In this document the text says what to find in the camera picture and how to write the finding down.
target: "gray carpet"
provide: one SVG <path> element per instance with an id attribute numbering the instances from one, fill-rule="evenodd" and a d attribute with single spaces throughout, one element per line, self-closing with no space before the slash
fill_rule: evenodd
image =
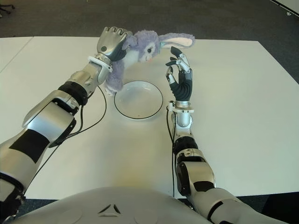
<path id="1" fill-rule="evenodd" d="M 0 0 L 0 37 L 99 36 L 105 26 L 259 41 L 299 83 L 299 19 L 270 0 Z M 268 196 L 240 197 L 261 211 Z M 47 200 L 27 200 L 20 214 Z"/>

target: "purple plush toy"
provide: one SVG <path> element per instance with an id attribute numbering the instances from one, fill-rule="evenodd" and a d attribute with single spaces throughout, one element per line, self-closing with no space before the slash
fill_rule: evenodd
<path id="1" fill-rule="evenodd" d="M 127 38 L 123 49 L 126 49 L 126 56 L 112 62 L 113 71 L 105 81 L 106 92 L 113 96 L 122 89 L 124 70 L 136 62 L 146 62 L 160 53 L 161 48 L 188 48 L 194 44 L 195 38 L 190 34 L 158 35 L 155 31 L 138 31 Z"/>

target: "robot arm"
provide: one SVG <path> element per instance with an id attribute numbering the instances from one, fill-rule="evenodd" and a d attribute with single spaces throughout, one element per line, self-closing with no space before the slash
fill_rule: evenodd
<path id="1" fill-rule="evenodd" d="M 203 153 L 198 149 L 191 131 L 194 110 L 191 108 L 192 69 L 186 56 L 174 47 L 166 78 L 176 101 L 170 102 L 173 121 L 173 147 L 176 158 L 176 176 L 178 191 L 186 196 L 195 210 L 214 224 L 249 224 L 249 223 L 277 223 L 284 222 L 264 216 L 228 191 L 215 187 L 213 170 L 207 163 Z M 177 65 L 179 83 L 173 77 L 171 65 Z"/>
<path id="2" fill-rule="evenodd" d="M 130 32 L 106 27 L 99 39 L 96 57 L 77 71 L 58 90 L 50 93 L 25 117 L 23 130 L 0 144 L 1 223 L 15 215 L 48 147 L 60 145 L 76 125 L 74 115 L 88 96 L 112 71 L 111 61 L 122 59 L 122 45 Z"/>

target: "white plate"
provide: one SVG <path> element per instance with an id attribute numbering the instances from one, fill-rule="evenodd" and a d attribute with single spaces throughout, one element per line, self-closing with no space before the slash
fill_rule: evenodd
<path id="1" fill-rule="evenodd" d="M 133 81 L 124 84 L 114 97 L 116 109 L 132 119 L 145 119 L 155 115 L 162 107 L 163 96 L 153 84 Z"/>

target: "bunny ear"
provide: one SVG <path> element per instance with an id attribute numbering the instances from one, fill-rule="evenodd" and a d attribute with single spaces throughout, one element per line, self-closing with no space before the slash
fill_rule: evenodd
<path id="1" fill-rule="evenodd" d="M 134 47 L 137 45 L 137 38 L 133 35 L 127 37 L 126 41 L 123 43 L 122 49 L 125 50 L 129 46 Z"/>
<path id="2" fill-rule="evenodd" d="M 169 33 L 165 35 L 160 35 L 160 45 L 161 48 L 189 48 L 195 42 L 195 37 L 191 34 L 175 34 Z"/>

